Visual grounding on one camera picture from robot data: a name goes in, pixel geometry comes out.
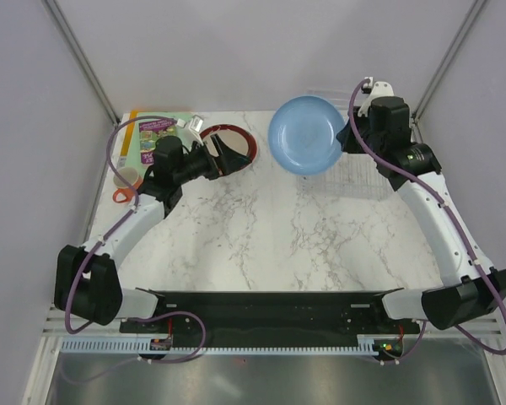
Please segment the orange handled cream mug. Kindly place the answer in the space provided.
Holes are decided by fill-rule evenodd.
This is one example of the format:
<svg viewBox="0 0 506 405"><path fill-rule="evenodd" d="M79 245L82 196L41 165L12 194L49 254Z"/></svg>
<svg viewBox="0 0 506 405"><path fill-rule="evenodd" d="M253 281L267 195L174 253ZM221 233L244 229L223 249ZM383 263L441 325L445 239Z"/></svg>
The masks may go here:
<svg viewBox="0 0 506 405"><path fill-rule="evenodd" d="M130 184L135 190L137 190L142 182L143 178L135 168L120 168L118 170L118 174L113 177L113 183L116 187L112 196L113 202L129 203L134 198L135 192L127 185Z"/></svg>

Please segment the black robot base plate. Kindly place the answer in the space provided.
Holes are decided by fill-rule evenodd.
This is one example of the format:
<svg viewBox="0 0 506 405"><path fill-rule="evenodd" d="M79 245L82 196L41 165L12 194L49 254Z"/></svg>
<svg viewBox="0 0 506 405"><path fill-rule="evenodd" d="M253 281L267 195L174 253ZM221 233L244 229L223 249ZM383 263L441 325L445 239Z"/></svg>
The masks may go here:
<svg viewBox="0 0 506 405"><path fill-rule="evenodd" d="M163 292L154 314L170 319L127 320L122 333L168 333L198 345L355 343L360 335L413 335L417 323L391 320L378 292Z"/></svg>

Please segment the yellow book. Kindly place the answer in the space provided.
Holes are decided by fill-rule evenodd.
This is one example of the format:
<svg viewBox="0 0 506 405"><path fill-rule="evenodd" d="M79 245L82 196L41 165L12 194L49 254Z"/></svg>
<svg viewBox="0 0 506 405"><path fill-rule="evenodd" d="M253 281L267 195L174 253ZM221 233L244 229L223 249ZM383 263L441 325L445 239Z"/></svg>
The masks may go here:
<svg viewBox="0 0 506 405"><path fill-rule="evenodd" d="M136 118L139 113L139 110L133 110L129 113L126 113L121 122L128 121L129 119ZM123 128L123 139L121 142L121 151L120 151L120 161L126 161L129 153L129 148L132 141L132 134L134 132L135 123L130 123L126 127Z"/></svg>

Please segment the aluminium frame post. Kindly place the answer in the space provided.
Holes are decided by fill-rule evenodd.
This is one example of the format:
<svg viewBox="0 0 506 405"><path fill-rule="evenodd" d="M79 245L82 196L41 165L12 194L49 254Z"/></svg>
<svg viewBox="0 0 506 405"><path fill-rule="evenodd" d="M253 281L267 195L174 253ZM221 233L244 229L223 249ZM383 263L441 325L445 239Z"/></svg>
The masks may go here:
<svg viewBox="0 0 506 405"><path fill-rule="evenodd" d="M471 6L467 10L465 17L460 22L460 25L452 37L448 48L440 59L438 66L434 70L433 76L428 81L422 96L413 110L412 119L415 124L418 124L423 117L431 99L433 98L433 95L442 84L446 73L455 62L455 59L458 57L461 49L466 43L466 40L469 38L471 31L488 4L488 0L474 0L471 3Z"/></svg>
<svg viewBox="0 0 506 405"><path fill-rule="evenodd" d="M75 35L72 26L69 24L65 13L62 11L59 2L56 0L42 0L41 3L49 13L53 24L56 26L62 39L67 45L69 52L80 68L84 78L89 84L89 87L94 92L100 106L105 111L106 116L110 119L110 122L114 126L117 126L121 119L110 102L110 99L99 81L99 78L97 77L97 74L86 56L77 36Z"/></svg>

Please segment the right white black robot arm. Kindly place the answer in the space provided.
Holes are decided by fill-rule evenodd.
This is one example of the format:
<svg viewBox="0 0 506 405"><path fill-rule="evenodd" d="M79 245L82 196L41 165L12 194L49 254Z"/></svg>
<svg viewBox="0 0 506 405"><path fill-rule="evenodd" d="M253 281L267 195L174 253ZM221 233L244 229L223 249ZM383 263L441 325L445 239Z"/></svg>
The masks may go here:
<svg viewBox="0 0 506 405"><path fill-rule="evenodd" d="M342 151L367 154L411 209L433 252L441 286L386 293L369 311L371 326L388 332L400 318L429 321L439 330L488 315L506 298L506 269L477 246L447 189L441 165L425 143L412 141L410 108L398 96L371 94L353 108L336 138Z"/></svg>

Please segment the mint green cutting mat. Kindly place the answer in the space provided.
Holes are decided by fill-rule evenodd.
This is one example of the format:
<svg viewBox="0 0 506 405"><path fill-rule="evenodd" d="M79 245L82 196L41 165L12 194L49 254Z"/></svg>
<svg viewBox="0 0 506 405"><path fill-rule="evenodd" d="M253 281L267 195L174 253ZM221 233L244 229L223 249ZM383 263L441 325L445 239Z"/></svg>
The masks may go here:
<svg viewBox="0 0 506 405"><path fill-rule="evenodd" d="M193 115L189 112L157 112L157 111L139 111L136 118L140 117L140 120L131 122L135 123L134 132L132 134L132 141L129 148L129 153L126 158L126 161L120 161L120 155L118 160L118 166L119 167L133 167L135 168L139 173L143 174L144 171L148 168L146 166L143 166L140 161L140 146L139 146L139 132L138 132L138 124L141 121L147 121L147 120L157 120L160 118L168 117L173 119L183 119L185 121L189 121ZM123 139L123 132L121 130L121 137L120 140ZM189 151L191 149L192 141L191 139L186 135L185 131L181 128L177 127L177 134L176 137L179 138L182 142L183 147Z"/></svg>

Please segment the left aluminium frame post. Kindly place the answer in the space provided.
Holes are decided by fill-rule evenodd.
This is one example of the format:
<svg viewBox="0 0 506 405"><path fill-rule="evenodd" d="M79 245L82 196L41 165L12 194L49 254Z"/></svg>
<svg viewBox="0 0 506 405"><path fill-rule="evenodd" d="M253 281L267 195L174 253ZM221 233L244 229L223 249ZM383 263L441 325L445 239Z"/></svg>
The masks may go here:
<svg viewBox="0 0 506 405"><path fill-rule="evenodd" d="M114 126L117 126L121 119L110 102L110 99L99 81L99 78L97 77L97 74L86 56L77 36L75 35L72 26L69 24L65 13L62 11L59 2L56 0L42 0L41 3L49 13L53 24L56 26L62 39L67 45L69 52L80 68L84 78L89 84L89 87L94 92L100 106L105 111L106 116L110 119L110 122Z"/></svg>

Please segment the right aluminium frame post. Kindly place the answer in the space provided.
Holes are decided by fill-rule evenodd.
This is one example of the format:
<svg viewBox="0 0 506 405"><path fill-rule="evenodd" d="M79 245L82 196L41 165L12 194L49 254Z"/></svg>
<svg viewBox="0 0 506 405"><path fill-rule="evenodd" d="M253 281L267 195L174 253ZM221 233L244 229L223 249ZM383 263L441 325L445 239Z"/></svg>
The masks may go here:
<svg viewBox="0 0 506 405"><path fill-rule="evenodd" d="M471 3L471 6L467 10L465 17L460 22L460 25L452 37L448 48L440 59L438 66L434 70L433 76L428 81L422 96L413 110L412 119L415 124L418 124L423 117L431 99L433 98L433 95L442 84L446 73L455 62L455 59L458 57L461 49L466 43L466 40L469 38L471 31L488 4L488 0L474 0Z"/></svg>

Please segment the purple treehouse book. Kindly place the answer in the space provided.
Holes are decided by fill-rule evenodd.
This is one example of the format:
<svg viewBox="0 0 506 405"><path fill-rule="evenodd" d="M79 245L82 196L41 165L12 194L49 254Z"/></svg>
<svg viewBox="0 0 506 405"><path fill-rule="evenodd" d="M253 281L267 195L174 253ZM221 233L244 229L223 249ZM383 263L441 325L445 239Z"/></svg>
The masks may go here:
<svg viewBox="0 0 506 405"><path fill-rule="evenodd" d="M141 121L138 124L140 161L143 166L153 164L153 152L156 143L164 137L177 134L179 120L173 118L160 118L157 120Z"/></svg>

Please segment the light blue plate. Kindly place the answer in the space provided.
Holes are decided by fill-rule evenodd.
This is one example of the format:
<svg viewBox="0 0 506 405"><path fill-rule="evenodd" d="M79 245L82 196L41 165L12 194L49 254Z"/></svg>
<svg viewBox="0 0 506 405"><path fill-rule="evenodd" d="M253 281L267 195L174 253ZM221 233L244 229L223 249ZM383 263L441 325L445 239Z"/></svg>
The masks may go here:
<svg viewBox="0 0 506 405"><path fill-rule="evenodd" d="M269 124L271 155L297 176L323 173L342 156L336 135L345 125L341 112L330 101L312 94L293 98L277 109Z"/></svg>

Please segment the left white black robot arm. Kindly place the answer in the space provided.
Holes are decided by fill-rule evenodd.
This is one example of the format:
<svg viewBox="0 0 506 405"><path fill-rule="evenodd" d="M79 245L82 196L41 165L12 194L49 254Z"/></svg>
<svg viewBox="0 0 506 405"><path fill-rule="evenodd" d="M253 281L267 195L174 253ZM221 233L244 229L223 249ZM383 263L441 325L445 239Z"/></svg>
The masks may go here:
<svg viewBox="0 0 506 405"><path fill-rule="evenodd" d="M168 311L155 293L123 289L118 269L134 246L166 219L182 197L182 187L198 177L215 180L243 170L254 160L248 132L217 131L185 150L176 136L161 138L153 164L123 217L82 246L65 246L57 258L54 305L67 317L106 326L117 317L138 318L150 332L161 331Z"/></svg>

